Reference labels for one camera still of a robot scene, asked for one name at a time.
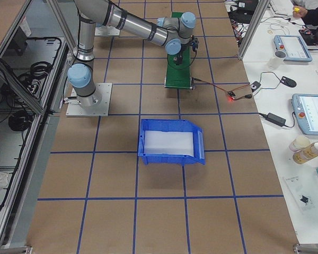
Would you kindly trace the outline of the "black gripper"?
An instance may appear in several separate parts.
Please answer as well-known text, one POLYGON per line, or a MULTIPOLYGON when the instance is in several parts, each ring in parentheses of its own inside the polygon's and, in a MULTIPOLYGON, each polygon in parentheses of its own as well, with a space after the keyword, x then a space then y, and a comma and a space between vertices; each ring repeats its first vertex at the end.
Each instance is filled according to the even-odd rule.
POLYGON ((180 66, 183 64, 183 54, 188 49, 188 46, 182 46, 180 51, 174 56, 174 64, 180 66))

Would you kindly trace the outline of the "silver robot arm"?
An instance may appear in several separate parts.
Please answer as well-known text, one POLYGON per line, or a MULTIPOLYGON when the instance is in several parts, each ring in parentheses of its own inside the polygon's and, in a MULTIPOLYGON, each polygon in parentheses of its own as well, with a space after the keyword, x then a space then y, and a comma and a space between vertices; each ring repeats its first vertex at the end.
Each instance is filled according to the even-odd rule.
POLYGON ((67 72, 77 101, 82 106, 101 102, 102 93, 93 81, 93 47, 96 25, 111 26, 163 46, 167 53, 165 87, 192 89, 190 51, 197 52, 198 39, 192 34, 196 17, 191 12, 173 13, 156 23, 141 19, 112 1, 75 1, 79 28, 77 47, 73 51, 75 63, 67 72))

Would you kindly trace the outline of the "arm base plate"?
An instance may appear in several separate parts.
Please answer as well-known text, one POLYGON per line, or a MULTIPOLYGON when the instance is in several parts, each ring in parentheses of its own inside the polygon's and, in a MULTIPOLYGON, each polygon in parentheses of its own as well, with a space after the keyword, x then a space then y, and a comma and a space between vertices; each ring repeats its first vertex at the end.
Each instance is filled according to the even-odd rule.
POLYGON ((67 98, 66 116, 91 117, 108 116, 110 99, 112 94, 112 83, 95 83, 95 92, 89 97, 77 96, 75 89, 72 89, 71 97, 67 98))
POLYGON ((112 26, 100 26, 95 28, 96 37, 118 37, 120 30, 112 26))

